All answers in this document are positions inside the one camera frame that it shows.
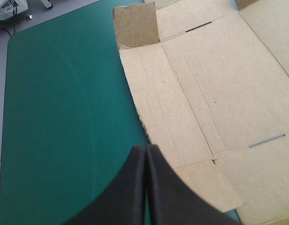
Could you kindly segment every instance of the cable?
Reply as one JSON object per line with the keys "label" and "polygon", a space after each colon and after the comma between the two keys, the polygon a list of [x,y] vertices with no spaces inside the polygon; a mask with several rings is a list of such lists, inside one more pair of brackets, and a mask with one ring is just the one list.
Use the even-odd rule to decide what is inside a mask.
{"label": "cable", "polygon": [[8,30],[6,30],[5,28],[1,27],[1,30],[3,30],[3,31],[5,31],[5,32],[7,32],[7,33],[8,33],[8,35],[9,35],[10,37],[12,37],[12,35],[10,34],[10,32],[9,32]]}

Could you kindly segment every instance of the green cutting mat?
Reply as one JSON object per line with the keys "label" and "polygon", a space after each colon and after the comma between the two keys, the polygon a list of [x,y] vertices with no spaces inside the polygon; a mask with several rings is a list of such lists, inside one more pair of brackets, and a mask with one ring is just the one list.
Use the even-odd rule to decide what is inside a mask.
{"label": "green cutting mat", "polygon": [[1,225],[66,221],[147,144],[112,22],[113,7],[140,2],[101,0],[11,38]]}

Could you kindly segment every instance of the flattened cardboard box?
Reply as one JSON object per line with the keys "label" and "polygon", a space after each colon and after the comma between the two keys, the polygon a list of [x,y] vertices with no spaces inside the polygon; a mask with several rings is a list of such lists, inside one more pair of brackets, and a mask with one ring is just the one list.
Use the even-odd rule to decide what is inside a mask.
{"label": "flattened cardboard box", "polygon": [[[162,45],[156,43],[120,49],[120,56],[137,112],[151,142],[158,143],[173,168],[181,170],[183,166],[192,164],[183,169],[181,178],[211,205],[227,211],[243,204],[227,177],[212,163],[208,144]],[[205,176],[208,182],[196,182],[195,177],[187,175],[188,171],[196,168],[205,174],[210,171],[217,173],[217,180]],[[210,186],[210,183],[224,188]]]}
{"label": "flattened cardboard box", "polygon": [[[289,131],[289,77],[235,9],[230,10],[230,6],[220,9],[222,6],[218,5],[216,10],[220,13],[214,15],[210,10],[214,5],[196,1],[196,8],[185,16],[185,10],[180,10],[181,2],[187,0],[157,10],[159,28],[167,27],[170,21],[174,27],[170,32],[167,28],[162,32],[160,28],[159,33],[165,34],[161,43],[122,49],[120,55],[150,140],[160,145],[174,168],[186,168],[185,174],[193,174],[189,164],[199,166],[211,158],[247,152],[248,147]],[[164,17],[158,17],[161,10],[167,11]],[[202,24],[212,23],[192,30],[190,26],[197,25],[193,17],[196,10],[205,15],[199,18]],[[173,18],[184,18],[185,24],[188,20],[192,22],[184,26]],[[206,171],[204,174],[212,173],[210,169]],[[237,178],[229,179],[234,183]],[[194,188],[194,181],[185,182],[195,191],[200,190]],[[210,185],[207,181],[202,183],[205,187]],[[274,185],[269,189],[275,193],[276,188]],[[256,189],[248,187],[246,191],[251,193],[244,194],[246,203],[254,201]],[[251,209],[256,212],[266,209],[271,204],[269,193],[264,195],[263,205],[252,204]],[[252,220],[246,210],[240,216],[247,224],[282,220],[289,223],[289,210],[278,218],[277,214],[269,217],[257,214]]]}

